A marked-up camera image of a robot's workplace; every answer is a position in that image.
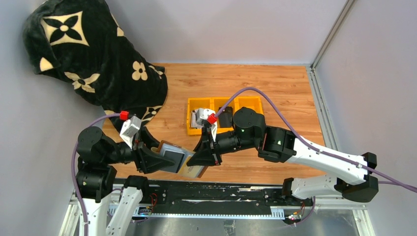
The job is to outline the brown leather card holder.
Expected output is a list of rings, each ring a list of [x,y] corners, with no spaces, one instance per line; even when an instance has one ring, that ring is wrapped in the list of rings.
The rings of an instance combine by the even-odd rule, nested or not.
[[[194,155],[194,152],[167,141],[161,141],[158,147],[151,147],[150,149],[162,157],[174,160],[175,164],[173,166],[160,169],[163,172],[189,178],[201,178],[208,168],[207,166],[187,166],[187,162]]]

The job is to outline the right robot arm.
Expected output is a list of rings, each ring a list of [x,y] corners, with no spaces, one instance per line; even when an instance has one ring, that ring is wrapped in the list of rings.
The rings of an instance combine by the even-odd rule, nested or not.
[[[218,166],[226,153],[255,149],[258,156],[272,163],[296,163],[324,172],[310,178],[287,178],[282,195],[304,200],[314,196],[338,195],[347,200],[368,203],[379,192],[378,179],[372,176],[377,166],[375,154],[342,153],[314,142],[293,131],[269,126],[264,115],[242,107],[232,118],[233,129],[215,134],[210,120],[201,119],[202,134],[193,155],[186,162],[191,166]]]

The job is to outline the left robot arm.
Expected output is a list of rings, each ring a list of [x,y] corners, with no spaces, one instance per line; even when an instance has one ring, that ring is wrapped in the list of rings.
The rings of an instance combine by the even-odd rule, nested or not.
[[[146,177],[129,176],[123,185],[117,209],[108,220],[113,185],[117,171],[113,164],[135,163],[140,173],[154,173],[175,165],[175,160],[163,157],[151,148],[160,143],[146,127],[128,134],[127,142],[116,143],[96,126],[85,128],[78,136],[76,152],[78,172],[75,176],[77,197],[82,208],[81,236],[123,236],[133,213],[142,199],[150,197]]]

